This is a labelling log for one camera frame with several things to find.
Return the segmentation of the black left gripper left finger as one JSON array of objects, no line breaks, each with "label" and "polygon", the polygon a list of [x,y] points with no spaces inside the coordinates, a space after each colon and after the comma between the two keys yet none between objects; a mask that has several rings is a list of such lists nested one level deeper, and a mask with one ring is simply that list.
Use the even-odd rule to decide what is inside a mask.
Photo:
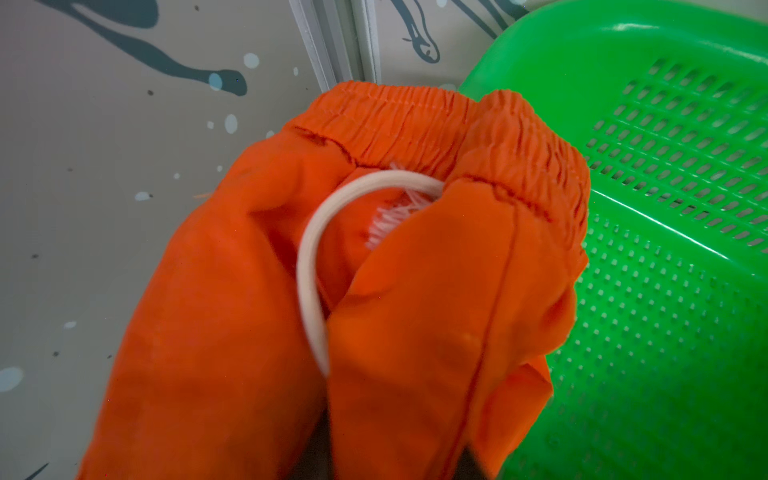
[{"label": "black left gripper left finger", "polygon": [[330,422],[328,414],[323,413],[288,479],[331,480],[332,478]]}]

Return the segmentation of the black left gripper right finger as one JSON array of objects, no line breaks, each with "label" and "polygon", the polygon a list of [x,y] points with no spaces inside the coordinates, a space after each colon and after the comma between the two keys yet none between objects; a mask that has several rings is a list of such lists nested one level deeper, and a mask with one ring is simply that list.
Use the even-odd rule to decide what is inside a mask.
[{"label": "black left gripper right finger", "polygon": [[465,447],[457,460],[455,480],[487,480],[485,471],[469,447]]}]

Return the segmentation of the orange shorts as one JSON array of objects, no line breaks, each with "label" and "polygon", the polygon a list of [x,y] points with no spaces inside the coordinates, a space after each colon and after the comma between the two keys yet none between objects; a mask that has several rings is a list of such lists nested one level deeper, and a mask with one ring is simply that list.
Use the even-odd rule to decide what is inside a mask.
[{"label": "orange shorts", "polygon": [[518,93],[340,84],[179,227],[82,479],[495,476],[553,392],[589,171]]}]

